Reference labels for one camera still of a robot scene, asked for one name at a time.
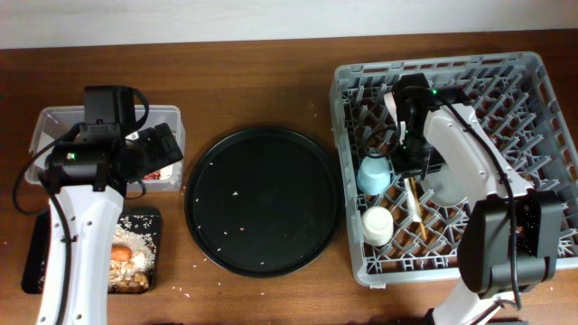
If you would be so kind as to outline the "brown mushroom piece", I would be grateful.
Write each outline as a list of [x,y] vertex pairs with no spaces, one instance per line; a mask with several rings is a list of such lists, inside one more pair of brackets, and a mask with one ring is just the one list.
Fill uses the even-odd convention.
[[150,281],[147,273],[135,272],[126,279],[127,287],[131,292],[144,292],[149,289]]

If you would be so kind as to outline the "light blue cup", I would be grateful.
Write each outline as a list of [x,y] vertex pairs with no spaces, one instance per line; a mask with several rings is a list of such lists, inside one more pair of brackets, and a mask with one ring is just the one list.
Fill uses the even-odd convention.
[[357,176],[357,186],[365,194],[376,196],[391,185],[391,170],[385,158],[364,157]]

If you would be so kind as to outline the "white tissue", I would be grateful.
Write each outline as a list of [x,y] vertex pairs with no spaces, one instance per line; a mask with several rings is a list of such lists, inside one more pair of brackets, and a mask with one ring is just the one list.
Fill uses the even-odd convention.
[[173,175],[173,165],[169,165],[166,167],[163,167],[162,169],[160,169],[158,171],[158,179],[160,181],[166,181],[168,179],[170,179]]

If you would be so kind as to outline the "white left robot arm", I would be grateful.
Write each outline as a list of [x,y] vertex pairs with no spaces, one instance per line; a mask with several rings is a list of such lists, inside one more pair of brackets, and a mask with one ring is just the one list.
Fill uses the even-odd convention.
[[51,230],[37,323],[106,323],[108,267],[126,188],[183,158],[166,123],[145,125],[149,112],[137,88],[87,86],[83,120],[38,152]]

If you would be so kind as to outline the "red snack wrapper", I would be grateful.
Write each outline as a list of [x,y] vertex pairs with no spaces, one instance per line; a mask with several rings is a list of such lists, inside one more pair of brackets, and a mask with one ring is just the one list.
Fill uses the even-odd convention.
[[150,180],[159,180],[161,177],[161,172],[160,171],[155,171],[155,172],[151,172],[149,174],[146,174],[143,179],[146,181],[150,181]]

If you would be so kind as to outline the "white plastic fork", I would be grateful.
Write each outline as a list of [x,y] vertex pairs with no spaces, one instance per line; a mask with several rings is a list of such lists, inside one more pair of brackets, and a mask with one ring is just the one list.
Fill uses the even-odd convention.
[[416,216],[415,198],[414,198],[414,195],[413,195],[412,190],[411,190],[410,180],[409,180],[409,179],[410,179],[410,178],[405,178],[405,179],[404,179],[404,186],[405,186],[406,193],[407,193],[407,199],[406,199],[407,213],[408,213],[408,217],[409,217],[413,222],[419,223],[419,218]]

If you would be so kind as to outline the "wooden chopstick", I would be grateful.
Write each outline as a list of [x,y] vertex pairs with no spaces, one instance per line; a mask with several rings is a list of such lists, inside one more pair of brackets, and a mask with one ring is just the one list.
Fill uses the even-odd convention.
[[410,178],[409,180],[410,180],[411,190],[412,190],[412,193],[413,193],[414,198],[415,198],[416,216],[419,218],[419,228],[421,231],[421,238],[425,242],[425,240],[427,239],[427,235],[425,232],[425,226],[424,226],[424,222],[423,222],[423,218],[422,218],[420,201],[419,201],[418,196],[417,196],[418,193],[417,193],[416,186],[415,186],[415,179]]

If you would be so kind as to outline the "orange carrot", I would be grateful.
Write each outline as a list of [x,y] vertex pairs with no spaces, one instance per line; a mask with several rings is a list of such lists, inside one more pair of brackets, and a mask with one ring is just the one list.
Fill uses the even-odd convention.
[[129,262],[132,258],[132,250],[127,246],[113,246],[110,258],[116,262]]

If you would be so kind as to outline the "grey round plate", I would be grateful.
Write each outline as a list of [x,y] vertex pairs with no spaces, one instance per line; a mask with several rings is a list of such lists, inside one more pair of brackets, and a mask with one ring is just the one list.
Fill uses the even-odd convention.
[[424,192],[429,190],[433,192],[430,201],[437,206],[451,208],[466,200],[461,183],[447,164],[443,165],[438,172],[426,174],[420,184]]

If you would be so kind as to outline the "cream white cup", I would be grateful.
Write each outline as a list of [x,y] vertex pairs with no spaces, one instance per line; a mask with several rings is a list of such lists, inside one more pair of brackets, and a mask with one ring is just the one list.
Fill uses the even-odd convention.
[[394,220],[388,209],[380,206],[367,209],[362,215],[365,243],[371,246],[384,246],[393,237]]

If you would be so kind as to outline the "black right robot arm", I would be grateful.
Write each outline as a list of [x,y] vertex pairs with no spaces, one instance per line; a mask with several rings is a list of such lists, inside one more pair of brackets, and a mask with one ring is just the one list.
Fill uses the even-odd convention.
[[555,275],[562,200],[510,166],[461,88],[432,88],[424,74],[409,74],[384,100],[396,123],[395,172],[425,176],[446,166],[471,206],[457,248],[459,281],[426,322],[485,324],[503,307],[519,309],[522,293]]

